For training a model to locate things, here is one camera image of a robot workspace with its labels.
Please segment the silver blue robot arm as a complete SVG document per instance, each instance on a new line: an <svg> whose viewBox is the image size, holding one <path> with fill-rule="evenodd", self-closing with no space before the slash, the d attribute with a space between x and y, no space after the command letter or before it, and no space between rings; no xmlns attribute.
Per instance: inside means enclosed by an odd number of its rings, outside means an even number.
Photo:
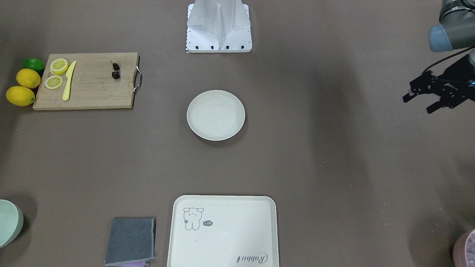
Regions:
<svg viewBox="0 0 475 267"><path fill-rule="evenodd" d="M433 52L456 51L462 55L440 75L428 66L409 83L403 96L405 103L423 94L433 94L438 101L426 108L431 114L441 108L456 108L466 100L475 99L475 4L473 0L444 0L439 23L429 30L429 47Z"/></svg>

